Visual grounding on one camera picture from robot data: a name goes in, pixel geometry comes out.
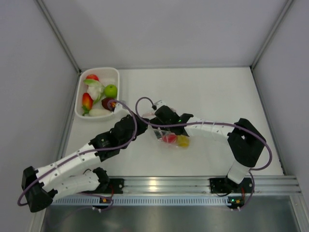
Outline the red fake tomato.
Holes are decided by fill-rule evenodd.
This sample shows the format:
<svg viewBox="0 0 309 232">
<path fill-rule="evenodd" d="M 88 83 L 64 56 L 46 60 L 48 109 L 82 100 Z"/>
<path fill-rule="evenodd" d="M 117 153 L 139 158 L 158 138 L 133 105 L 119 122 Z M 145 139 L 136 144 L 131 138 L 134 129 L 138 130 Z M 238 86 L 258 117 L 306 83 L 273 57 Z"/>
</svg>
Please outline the red fake tomato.
<svg viewBox="0 0 309 232">
<path fill-rule="evenodd" d="M 91 79 L 95 81 L 99 81 L 99 78 L 95 74 L 90 74 L 86 77 L 86 79 Z"/>
<path fill-rule="evenodd" d="M 162 137 L 162 141 L 167 144 L 172 144 L 177 141 L 177 135 L 175 134 L 166 134 Z"/>
</svg>

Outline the clear zip top bag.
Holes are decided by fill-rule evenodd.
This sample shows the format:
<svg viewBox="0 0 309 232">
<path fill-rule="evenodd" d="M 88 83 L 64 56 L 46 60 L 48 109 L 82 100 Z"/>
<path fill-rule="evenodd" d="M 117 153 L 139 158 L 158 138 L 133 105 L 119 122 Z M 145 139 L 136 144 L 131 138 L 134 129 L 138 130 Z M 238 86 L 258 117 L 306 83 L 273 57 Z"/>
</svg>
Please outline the clear zip top bag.
<svg viewBox="0 0 309 232">
<path fill-rule="evenodd" d="M 170 149 L 187 149 L 190 145 L 190 139 L 184 135 L 176 135 L 170 131 L 161 128 L 152 128 L 152 134 L 161 147 Z"/>
</svg>

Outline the purple fake eggplant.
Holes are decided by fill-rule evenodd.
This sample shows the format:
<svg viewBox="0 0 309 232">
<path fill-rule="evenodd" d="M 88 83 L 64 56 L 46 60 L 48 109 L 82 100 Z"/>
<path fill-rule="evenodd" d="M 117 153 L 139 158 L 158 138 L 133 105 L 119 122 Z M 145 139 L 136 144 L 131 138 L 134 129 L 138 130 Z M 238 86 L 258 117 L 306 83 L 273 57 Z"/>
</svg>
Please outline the purple fake eggplant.
<svg viewBox="0 0 309 232">
<path fill-rule="evenodd" d="M 102 107 L 109 111 L 114 111 L 115 104 L 116 102 L 113 98 L 104 98 L 101 100 Z"/>
</svg>

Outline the green fake apple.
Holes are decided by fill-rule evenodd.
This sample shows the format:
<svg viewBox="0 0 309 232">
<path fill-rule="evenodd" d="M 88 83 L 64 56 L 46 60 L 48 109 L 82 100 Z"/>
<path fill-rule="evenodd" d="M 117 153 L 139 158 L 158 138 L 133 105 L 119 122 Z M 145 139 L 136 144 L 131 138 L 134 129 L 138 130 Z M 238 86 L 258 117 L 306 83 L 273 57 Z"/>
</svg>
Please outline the green fake apple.
<svg viewBox="0 0 309 232">
<path fill-rule="evenodd" d="M 107 85 L 104 89 L 104 95 L 107 98 L 117 98 L 118 88 L 115 85 Z"/>
</svg>

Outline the white fake radish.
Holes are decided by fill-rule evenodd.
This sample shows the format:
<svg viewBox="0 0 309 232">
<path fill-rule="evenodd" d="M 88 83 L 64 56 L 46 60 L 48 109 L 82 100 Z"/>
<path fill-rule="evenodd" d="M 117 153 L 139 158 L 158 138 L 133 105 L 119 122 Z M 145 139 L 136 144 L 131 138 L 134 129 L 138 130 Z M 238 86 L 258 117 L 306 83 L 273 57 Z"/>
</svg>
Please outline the white fake radish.
<svg viewBox="0 0 309 232">
<path fill-rule="evenodd" d="M 86 107 L 82 107 L 83 116 L 90 117 L 101 117 L 101 116 L 109 116 L 113 113 L 113 111 L 107 109 L 88 109 Z"/>
</svg>

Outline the green white fake cabbage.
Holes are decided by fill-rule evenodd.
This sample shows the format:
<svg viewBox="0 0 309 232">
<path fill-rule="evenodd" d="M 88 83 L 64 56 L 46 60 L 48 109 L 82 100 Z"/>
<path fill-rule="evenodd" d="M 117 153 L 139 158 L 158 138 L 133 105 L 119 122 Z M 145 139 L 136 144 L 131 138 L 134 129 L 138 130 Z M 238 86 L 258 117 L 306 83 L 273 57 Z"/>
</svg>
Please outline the green white fake cabbage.
<svg viewBox="0 0 309 232">
<path fill-rule="evenodd" d="M 105 86 L 100 81 L 91 79 L 85 79 L 83 81 L 87 85 L 87 93 L 93 100 L 93 104 L 96 104 L 104 95 Z"/>
</svg>

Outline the red orange fake fruit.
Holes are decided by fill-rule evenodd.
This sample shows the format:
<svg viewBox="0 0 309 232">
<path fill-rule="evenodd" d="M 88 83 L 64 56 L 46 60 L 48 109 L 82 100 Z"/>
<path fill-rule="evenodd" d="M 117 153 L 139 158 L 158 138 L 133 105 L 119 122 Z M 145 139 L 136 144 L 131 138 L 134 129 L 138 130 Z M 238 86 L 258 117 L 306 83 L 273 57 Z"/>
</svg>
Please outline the red orange fake fruit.
<svg viewBox="0 0 309 232">
<path fill-rule="evenodd" d="M 84 93 L 82 97 L 82 109 L 84 111 L 90 111 L 93 106 L 93 100 L 88 93 Z"/>
</svg>

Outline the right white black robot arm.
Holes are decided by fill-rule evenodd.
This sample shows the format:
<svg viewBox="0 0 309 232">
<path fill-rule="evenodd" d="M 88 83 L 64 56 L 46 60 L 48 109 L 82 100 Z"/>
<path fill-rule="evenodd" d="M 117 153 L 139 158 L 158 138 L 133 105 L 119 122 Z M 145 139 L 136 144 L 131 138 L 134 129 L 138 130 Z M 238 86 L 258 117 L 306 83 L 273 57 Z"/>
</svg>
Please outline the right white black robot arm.
<svg viewBox="0 0 309 232">
<path fill-rule="evenodd" d="M 178 115 L 162 102 L 153 106 L 155 117 L 150 120 L 153 129 L 162 131 L 164 137 L 174 134 L 176 137 L 204 137 L 226 143 L 235 161 L 226 177 L 219 184 L 218 192 L 231 193 L 241 187 L 241 183 L 266 147 L 265 138 L 244 118 L 234 124 L 210 122 L 192 114 Z"/>
</svg>

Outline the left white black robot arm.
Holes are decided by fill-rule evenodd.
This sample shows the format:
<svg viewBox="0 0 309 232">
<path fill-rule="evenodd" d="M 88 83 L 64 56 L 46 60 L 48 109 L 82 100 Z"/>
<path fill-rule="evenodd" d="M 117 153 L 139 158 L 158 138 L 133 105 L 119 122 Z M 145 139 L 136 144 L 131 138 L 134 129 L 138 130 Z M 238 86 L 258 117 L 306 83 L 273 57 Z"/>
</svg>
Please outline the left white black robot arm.
<svg viewBox="0 0 309 232">
<path fill-rule="evenodd" d="M 41 168 L 27 167 L 23 170 L 20 196 L 26 202 L 19 199 L 17 204 L 26 205 L 30 212 L 36 213 L 68 195 L 104 191 L 110 182 L 105 170 L 97 167 L 89 174 L 83 171 L 118 155 L 146 132 L 148 123 L 148 119 L 136 114 L 127 115 L 109 131 L 97 135 L 69 156 Z"/>
</svg>

